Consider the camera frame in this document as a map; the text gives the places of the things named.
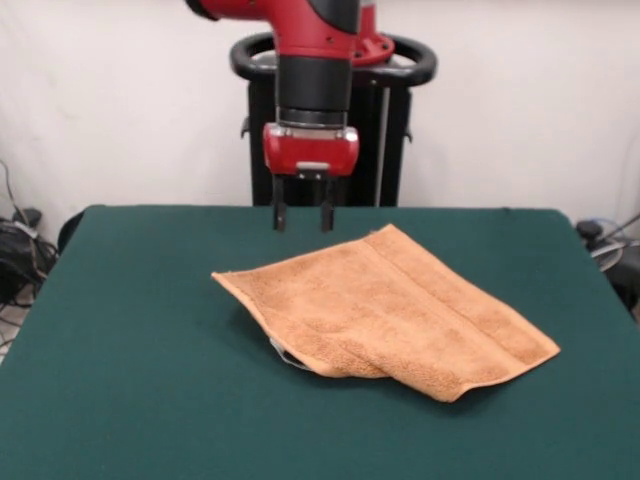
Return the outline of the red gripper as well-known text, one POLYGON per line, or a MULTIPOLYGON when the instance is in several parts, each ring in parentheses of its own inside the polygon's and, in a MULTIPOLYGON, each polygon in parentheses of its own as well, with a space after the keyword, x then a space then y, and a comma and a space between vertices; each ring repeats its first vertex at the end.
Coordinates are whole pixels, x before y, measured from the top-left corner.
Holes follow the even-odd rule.
MULTIPOLYGON (((267 123, 262 132, 265 164, 273 176, 273 229, 286 229, 285 180, 299 171, 319 171, 334 177, 350 176, 359 155, 359 135, 355 128, 307 129, 267 123)), ((321 231, 334 226, 334 187, 324 180, 321 202, 321 231)))

